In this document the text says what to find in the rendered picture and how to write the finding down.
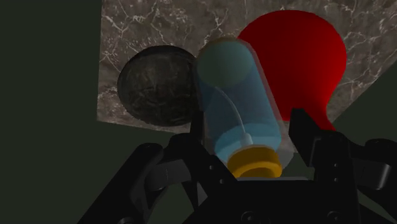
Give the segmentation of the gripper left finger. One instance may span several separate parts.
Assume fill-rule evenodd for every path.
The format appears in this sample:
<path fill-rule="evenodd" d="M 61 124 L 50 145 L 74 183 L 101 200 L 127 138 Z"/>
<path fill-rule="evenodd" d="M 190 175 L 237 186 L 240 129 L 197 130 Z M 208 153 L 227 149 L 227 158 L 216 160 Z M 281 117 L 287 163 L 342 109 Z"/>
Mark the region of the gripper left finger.
<path fill-rule="evenodd" d="M 235 221 L 226 192 L 236 182 L 218 157 L 203 147 L 204 114 L 194 114 L 189 133 L 172 136 L 166 147 L 138 146 L 77 224 L 147 224 L 165 189 L 187 183 L 194 212 L 183 224 Z"/>

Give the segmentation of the red round vase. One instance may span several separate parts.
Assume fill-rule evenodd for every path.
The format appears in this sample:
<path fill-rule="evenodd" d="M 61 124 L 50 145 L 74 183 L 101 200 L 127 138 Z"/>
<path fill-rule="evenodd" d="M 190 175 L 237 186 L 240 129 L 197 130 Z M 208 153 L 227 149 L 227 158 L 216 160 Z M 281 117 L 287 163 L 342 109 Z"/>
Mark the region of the red round vase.
<path fill-rule="evenodd" d="M 334 26 L 311 12 L 279 10 L 249 23 L 238 38 L 256 52 L 284 121 L 302 108 L 321 129 L 333 129 L 326 107 L 347 64 Z"/>

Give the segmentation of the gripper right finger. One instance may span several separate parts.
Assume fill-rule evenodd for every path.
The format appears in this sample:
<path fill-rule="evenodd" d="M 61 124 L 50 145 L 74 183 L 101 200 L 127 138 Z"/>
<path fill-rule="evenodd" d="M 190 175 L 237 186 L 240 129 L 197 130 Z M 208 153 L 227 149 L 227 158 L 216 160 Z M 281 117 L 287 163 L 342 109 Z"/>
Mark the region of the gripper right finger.
<path fill-rule="evenodd" d="M 387 219 L 359 204 L 359 192 L 397 221 L 397 142 L 378 138 L 358 145 L 320 128 L 304 109 L 292 110 L 289 137 L 315 170 L 325 224 L 386 224 Z"/>

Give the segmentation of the clear blue bottle yellow cap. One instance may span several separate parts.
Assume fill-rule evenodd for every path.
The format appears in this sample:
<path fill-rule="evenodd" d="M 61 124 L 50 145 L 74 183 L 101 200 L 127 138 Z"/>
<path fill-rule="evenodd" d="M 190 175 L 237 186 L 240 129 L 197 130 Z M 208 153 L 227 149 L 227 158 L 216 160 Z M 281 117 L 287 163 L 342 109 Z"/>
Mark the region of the clear blue bottle yellow cap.
<path fill-rule="evenodd" d="M 254 50 L 221 38 L 201 49 L 195 74 L 214 154 L 236 178 L 278 178 L 294 149 Z"/>

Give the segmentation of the dark grey round bowl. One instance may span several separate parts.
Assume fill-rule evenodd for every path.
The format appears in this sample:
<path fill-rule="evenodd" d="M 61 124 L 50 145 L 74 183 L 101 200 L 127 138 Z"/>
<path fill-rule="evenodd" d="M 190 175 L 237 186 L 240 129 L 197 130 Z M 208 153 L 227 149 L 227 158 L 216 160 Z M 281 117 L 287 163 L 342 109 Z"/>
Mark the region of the dark grey round bowl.
<path fill-rule="evenodd" d="M 134 55 L 117 81 L 121 104 L 134 118 L 159 127 L 190 123 L 198 110 L 193 80 L 196 58 L 171 45 L 151 46 Z"/>

